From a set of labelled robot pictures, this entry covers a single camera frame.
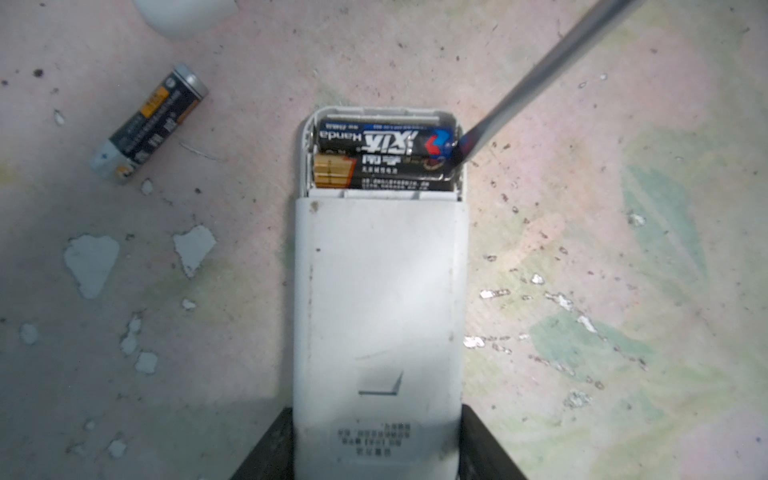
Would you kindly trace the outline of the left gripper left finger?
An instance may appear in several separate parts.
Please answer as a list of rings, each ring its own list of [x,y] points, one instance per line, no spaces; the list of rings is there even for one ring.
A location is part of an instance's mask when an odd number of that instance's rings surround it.
[[[230,477],[231,480],[293,480],[293,409],[284,408]]]

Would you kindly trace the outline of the white battery cover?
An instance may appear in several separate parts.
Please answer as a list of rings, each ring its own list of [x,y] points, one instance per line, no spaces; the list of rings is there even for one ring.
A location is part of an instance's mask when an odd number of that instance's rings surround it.
[[[134,0],[145,23],[169,40],[184,40],[235,15],[235,0]]]

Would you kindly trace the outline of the small dark battery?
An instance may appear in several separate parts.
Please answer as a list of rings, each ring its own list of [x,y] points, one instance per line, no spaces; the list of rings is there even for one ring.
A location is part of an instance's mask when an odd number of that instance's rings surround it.
[[[99,177],[124,184],[204,100],[208,89],[185,64],[178,64],[148,99],[102,145],[90,162]]]

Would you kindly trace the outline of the black blue Handa battery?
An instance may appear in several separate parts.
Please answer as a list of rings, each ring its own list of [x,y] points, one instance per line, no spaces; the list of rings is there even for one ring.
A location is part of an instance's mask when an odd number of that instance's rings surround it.
[[[322,120],[316,127],[322,151],[447,158],[455,143],[451,125]]]

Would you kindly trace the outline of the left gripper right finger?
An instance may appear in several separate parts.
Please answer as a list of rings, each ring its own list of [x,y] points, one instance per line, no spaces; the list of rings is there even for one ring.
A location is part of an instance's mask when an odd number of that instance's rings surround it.
[[[478,414],[462,405],[458,478],[461,480],[527,480]]]

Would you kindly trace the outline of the orange handled screwdriver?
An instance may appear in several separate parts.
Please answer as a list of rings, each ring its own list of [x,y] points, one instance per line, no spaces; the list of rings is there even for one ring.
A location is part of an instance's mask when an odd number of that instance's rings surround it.
[[[639,0],[596,2],[479,123],[464,133],[453,147],[446,167],[454,170],[470,160],[502,127],[640,5]]]

